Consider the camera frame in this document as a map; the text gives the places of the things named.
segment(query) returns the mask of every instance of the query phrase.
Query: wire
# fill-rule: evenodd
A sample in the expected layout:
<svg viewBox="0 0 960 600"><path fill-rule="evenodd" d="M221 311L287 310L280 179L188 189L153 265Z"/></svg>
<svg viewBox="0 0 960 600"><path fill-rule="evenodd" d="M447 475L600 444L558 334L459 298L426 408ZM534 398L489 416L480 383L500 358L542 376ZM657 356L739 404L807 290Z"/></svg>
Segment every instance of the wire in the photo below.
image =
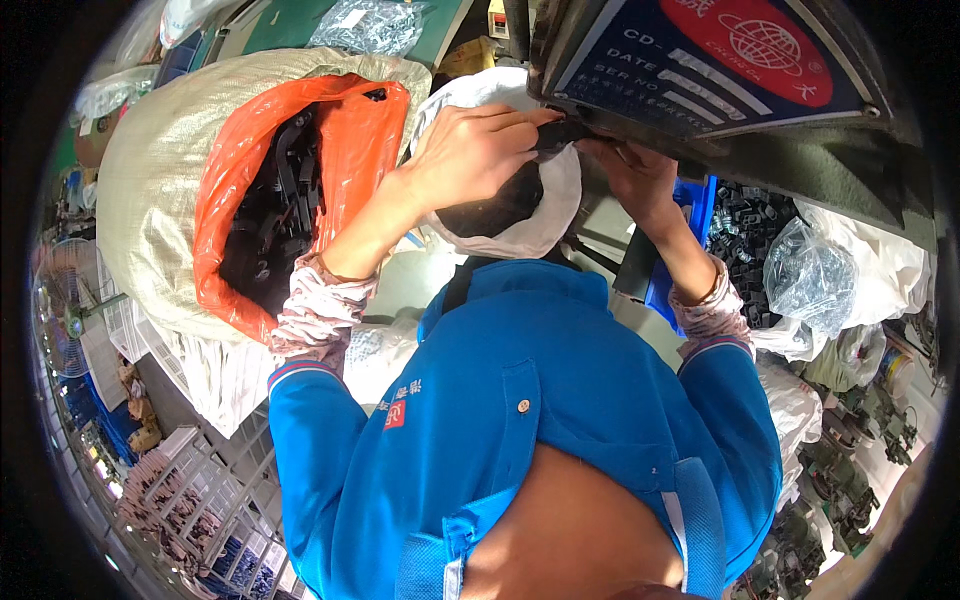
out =
<svg viewBox="0 0 960 600"><path fill-rule="evenodd" d="M913 428L916 429L917 425L920 423L920 416L917 414L917 409L913 406L907 406L903 409L903 421L906 422L906 412L913 411Z"/></svg>
<svg viewBox="0 0 960 600"><path fill-rule="evenodd" d="M750 581L750 575L746 575L746 576L744 577L744 581L747 583L747 591L750 592L751 597L752 597L754 600L760 600L759 598L756 597L756 592L754 591L754 586L751 584L751 581Z"/></svg>

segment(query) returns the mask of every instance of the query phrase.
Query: metal parts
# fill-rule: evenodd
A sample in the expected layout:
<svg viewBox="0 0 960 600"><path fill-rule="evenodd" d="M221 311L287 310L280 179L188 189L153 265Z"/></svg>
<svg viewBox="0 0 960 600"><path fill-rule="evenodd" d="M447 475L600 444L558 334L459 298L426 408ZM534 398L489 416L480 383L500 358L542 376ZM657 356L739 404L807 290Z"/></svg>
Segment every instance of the metal parts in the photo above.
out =
<svg viewBox="0 0 960 600"><path fill-rule="evenodd" d="M780 320L763 290L763 264L774 238L797 214L793 201L781 194L726 180L717 185L707 252L727 263L750 327Z"/></svg>
<svg viewBox="0 0 960 600"><path fill-rule="evenodd" d="M270 150L233 216L220 276L271 314L289 295L294 260L325 214L313 104L277 128Z"/></svg>

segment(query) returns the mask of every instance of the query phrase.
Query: clear plastic bag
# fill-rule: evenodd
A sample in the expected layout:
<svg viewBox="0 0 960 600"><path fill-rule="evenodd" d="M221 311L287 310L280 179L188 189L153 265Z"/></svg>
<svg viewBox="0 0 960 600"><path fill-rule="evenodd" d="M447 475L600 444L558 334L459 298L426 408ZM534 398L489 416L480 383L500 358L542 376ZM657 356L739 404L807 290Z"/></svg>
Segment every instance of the clear plastic bag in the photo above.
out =
<svg viewBox="0 0 960 600"><path fill-rule="evenodd" d="M340 0L320 20L306 47L403 58L423 33L425 7L423 2Z"/></svg>
<svg viewBox="0 0 960 600"><path fill-rule="evenodd" d="M804 368L807 381L821 383L834 392L865 386L880 368L887 349L883 325L858 325L844 329L836 340Z"/></svg>
<svg viewBox="0 0 960 600"><path fill-rule="evenodd" d="M128 101L132 105L141 94L154 88L159 69L158 64L144 64L85 85L73 103L70 124L76 126L84 119L99 119Z"/></svg>
<svg viewBox="0 0 960 600"><path fill-rule="evenodd" d="M141 2L127 19L127 32L117 49L117 58L113 62L116 72L134 68L154 48L159 39L160 18L163 15L165 0Z"/></svg>
<svg viewBox="0 0 960 600"><path fill-rule="evenodd" d="M835 338L853 310L857 268L842 248L820 239L799 217L786 224L763 265L770 310Z"/></svg>

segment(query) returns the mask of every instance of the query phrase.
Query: red logo patch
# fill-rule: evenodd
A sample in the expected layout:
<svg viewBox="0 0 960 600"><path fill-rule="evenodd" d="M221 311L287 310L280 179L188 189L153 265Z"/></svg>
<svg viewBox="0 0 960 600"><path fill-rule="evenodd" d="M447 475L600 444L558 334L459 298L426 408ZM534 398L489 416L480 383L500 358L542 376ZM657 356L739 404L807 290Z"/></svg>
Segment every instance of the red logo patch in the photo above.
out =
<svg viewBox="0 0 960 600"><path fill-rule="evenodd" d="M684 35L736 73L806 107L822 107L833 79L809 37L766 0L660 0Z"/></svg>
<svg viewBox="0 0 960 600"><path fill-rule="evenodd" d="M390 405L390 409L387 411L387 422L383 424L383 430L393 429L394 427L403 426L403 416L407 412L407 401L406 400L394 400L394 403Z"/></svg>

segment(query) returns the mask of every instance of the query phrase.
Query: plastic crate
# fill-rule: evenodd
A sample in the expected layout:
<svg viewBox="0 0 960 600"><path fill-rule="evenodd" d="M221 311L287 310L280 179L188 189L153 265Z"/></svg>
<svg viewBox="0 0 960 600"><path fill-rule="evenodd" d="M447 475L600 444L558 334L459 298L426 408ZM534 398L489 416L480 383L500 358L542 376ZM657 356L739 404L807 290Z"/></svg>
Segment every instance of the plastic crate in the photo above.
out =
<svg viewBox="0 0 960 600"><path fill-rule="evenodd" d="M710 228L710 219L713 218L713 200L716 197L716 191L717 178L713 175L708 177L706 185L677 179L673 186L673 200L683 209L690 230L703 248L707 246L707 233ZM684 331L677 326L677 318L667 300L672 286L673 277L666 270L663 259L658 258L650 275L650 283L643 303L660 313L677 335L684 336Z"/></svg>

